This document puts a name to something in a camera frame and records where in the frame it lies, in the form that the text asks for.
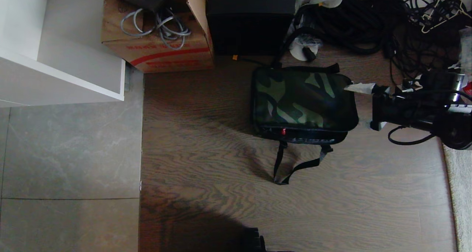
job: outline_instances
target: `floor tile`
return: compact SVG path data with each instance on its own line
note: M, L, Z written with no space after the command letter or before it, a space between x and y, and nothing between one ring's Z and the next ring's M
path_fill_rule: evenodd
M143 74L124 102L11 109L3 197L139 198Z
M9 200L0 252L137 252L139 199Z
M10 108L0 108L0 187L3 178L3 161L5 160L5 146L7 143L8 118Z

